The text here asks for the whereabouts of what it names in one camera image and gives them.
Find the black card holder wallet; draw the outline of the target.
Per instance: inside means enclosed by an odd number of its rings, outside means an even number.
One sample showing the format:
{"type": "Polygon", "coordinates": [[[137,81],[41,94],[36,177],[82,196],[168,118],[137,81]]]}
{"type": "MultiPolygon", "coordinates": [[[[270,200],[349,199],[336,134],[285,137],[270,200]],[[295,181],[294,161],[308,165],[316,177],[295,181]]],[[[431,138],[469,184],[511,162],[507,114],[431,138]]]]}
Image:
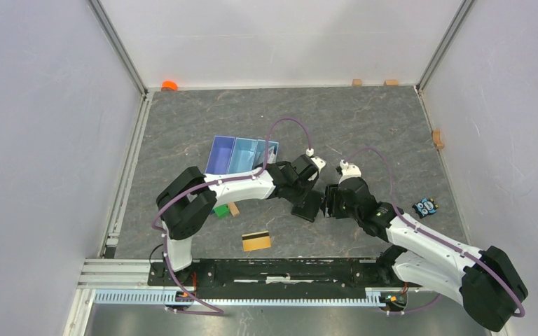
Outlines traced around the black card holder wallet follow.
{"type": "Polygon", "coordinates": [[[323,201],[324,193],[318,190],[311,190],[301,205],[297,205],[292,208],[291,215],[310,223],[314,223],[323,201]]]}

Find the gold credit card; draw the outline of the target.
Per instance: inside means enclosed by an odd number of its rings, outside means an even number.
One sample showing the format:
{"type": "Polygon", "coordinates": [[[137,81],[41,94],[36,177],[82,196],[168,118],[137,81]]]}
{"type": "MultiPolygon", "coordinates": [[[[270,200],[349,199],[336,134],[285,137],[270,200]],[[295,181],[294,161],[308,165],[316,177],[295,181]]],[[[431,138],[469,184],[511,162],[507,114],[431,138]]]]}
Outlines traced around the gold credit card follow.
{"type": "Polygon", "coordinates": [[[242,248],[244,252],[268,249],[272,246],[269,232],[253,232],[242,235],[242,248]]]}

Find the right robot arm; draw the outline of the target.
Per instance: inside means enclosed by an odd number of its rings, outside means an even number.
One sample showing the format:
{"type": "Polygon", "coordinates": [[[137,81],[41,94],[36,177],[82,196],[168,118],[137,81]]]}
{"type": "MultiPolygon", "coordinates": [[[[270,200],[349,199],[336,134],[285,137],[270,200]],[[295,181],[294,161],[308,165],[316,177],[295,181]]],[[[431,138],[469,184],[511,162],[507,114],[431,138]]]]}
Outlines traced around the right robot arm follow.
{"type": "Polygon", "coordinates": [[[389,243],[379,257],[377,278],[431,289],[461,305],[480,326],[499,332],[525,315],[528,290],[505,251],[463,244],[437,232],[388,202],[379,202],[360,177],[325,188],[324,213],[350,218],[369,236],[389,243]]]}

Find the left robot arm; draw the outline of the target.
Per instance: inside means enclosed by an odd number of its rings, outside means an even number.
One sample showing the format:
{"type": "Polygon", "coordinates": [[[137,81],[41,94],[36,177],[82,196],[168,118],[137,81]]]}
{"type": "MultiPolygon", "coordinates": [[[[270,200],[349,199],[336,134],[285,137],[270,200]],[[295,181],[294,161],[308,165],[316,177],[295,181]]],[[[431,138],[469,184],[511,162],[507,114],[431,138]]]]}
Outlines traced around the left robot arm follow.
{"type": "Polygon", "coordinates": [[[326,162],[300,155],[293,162],[261,165],[236,174],[203,174],[198,167],[185,169],[156,198],[159,219],[155,229],[165,235],[165,276],[175,285],[192,276],[192,237],[202,228],[210,211],[243,200],[285,199],[301,205],[318,181],[326,162]]]}

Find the light blue bin with cards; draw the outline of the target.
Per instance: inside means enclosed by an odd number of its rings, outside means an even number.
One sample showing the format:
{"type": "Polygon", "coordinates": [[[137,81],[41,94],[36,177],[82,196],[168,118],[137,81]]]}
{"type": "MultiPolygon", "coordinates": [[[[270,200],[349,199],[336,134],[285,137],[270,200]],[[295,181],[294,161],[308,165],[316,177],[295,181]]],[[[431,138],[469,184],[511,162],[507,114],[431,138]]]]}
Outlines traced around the light blue bin with cards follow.
{"type": "Polygon", "coordinates": [[[269,141],[267,145],[265,139],[259,139],[256,143],[252,167],[260,167],[265,162],[265,153],[268,153],[268,164],[276,163],[278,149],[279,143],[277,141],[269,141]]]}

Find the light blue middle bin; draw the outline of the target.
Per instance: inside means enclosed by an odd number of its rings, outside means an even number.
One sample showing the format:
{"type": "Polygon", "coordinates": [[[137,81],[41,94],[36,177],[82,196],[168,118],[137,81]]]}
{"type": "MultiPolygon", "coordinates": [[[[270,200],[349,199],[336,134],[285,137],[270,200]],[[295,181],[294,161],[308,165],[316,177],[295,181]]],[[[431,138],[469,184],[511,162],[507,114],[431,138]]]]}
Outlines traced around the light blue middle bin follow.
{"type": "Polygon", "coordinates": [[[257,140],[237,137],[228,166],[229,174],[248,172],[252,169],[257,140]]]}

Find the green toy brick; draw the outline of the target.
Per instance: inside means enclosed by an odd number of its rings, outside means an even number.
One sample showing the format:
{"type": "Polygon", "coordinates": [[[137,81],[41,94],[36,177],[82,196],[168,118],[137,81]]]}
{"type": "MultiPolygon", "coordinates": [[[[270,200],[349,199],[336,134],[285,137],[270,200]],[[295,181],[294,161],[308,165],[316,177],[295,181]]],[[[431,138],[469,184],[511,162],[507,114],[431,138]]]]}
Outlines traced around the green toy brick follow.
{"type": "Polygon", "coordinates": [[[226,216],[231,215],[230,208],[227,204],[214,208],[214,213],[218,218],[225,218],[226,216]]]}

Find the purple plastic bin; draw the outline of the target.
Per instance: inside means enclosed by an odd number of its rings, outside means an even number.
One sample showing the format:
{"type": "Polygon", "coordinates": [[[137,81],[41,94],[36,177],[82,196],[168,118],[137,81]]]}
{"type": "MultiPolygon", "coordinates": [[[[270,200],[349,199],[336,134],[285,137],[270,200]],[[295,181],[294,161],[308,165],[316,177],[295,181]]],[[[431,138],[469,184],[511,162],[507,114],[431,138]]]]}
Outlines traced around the purple plastic bin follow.
{"type": "Polygon", "coordinates": [[[234,136],[214,136],[205,168],[206,174],[219,175],[228,173],[235,141],[236,138],[234,136]]]}

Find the blue owl toy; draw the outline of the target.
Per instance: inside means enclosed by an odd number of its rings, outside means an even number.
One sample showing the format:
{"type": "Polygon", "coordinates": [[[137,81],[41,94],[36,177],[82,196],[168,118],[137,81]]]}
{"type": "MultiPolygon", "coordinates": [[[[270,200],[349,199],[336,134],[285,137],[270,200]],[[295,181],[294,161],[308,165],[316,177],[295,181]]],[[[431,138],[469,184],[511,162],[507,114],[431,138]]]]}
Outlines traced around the blue owl toy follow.
{"type": "Polygon", "coordinates": [[[432,198],[423,198],[412,206],[419,218],[425,218],[437,212],[439,206],[432,198]]]}

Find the wooden arch block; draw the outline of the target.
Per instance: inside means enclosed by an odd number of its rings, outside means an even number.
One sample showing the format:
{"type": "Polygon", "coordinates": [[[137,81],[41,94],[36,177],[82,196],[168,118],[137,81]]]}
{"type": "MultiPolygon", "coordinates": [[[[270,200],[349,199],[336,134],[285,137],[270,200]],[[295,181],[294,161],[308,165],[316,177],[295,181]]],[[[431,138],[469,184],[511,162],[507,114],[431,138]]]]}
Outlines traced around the wooden arch block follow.
{"type": "Polygon", "coordinates": [[[434,129],[432,131],[432,141],[434,143],[436,150],[442,150],[445,147],[445,144],[442,139],[442,133],[439,129],[434,129]]]}

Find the orange round object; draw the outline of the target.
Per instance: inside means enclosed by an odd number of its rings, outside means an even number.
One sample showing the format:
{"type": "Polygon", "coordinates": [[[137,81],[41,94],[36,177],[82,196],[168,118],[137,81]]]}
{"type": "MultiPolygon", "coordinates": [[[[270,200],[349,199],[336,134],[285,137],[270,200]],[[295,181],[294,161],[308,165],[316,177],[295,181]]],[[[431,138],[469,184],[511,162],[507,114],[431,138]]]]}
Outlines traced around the orange round object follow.
{"type": "Polygon", "coordinates": [[[171,80],[165,80],[162,82],[160,86],[160,90],[161,91],[177,91],[178,85],[171,80]]]}

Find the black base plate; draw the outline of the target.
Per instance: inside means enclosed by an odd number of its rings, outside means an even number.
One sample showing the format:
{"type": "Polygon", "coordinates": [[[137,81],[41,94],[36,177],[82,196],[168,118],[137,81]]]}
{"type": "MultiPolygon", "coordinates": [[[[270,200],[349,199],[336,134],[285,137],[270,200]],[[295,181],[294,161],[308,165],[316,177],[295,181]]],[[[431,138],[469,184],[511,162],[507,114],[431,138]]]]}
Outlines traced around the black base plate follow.
{"type": "Polygon", "coordinates": [[[407,284],[375,259],[199,259],[176,273],[200,299],[359,299],[407,284]]]}

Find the aluminium frame rail left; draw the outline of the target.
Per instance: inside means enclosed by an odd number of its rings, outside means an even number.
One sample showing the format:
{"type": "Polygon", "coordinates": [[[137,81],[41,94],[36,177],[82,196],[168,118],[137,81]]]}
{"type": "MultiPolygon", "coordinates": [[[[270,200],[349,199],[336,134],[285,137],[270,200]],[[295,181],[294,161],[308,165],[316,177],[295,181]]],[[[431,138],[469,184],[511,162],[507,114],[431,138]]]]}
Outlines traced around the aluminium frame rail left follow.
{"type": "MultiPolygon", "coordinates": [[[[127,145],[126,154],[123,159],[123,166],[118,178],[113,203],[109,215],[106,217],[107,227],[102,237],[102,246],[98,257],[93,261],[97,268],[103,262],[105,267],[123,267],[121,259],[112,259],[112,253],[118,245],[118,238],[123,227],[123,220],[127,209],[132,180],[137,167],[137,159],[142,144],[146,122],[149,116],[149,109],[153,98],[153,92],[148,89],[138,73],[134,62],[130,59],[129,53],[121,41],[111,18],[109,17],[104,4],[101,1],[88,1],[90,10],[94,14],[97,22],[102,28],[113,51],[118,56],[120,63],[127,72],[132,84],[139,94],[139,109],[132,118],[132,131],[130,141],[127,145]]],[[[94,300],[99,290],[97,284],[84,286],[79,283],[74,295],[67,322],[65,323],[64,335],[84,335],[90,320],[90,313],[94,300]]]]}

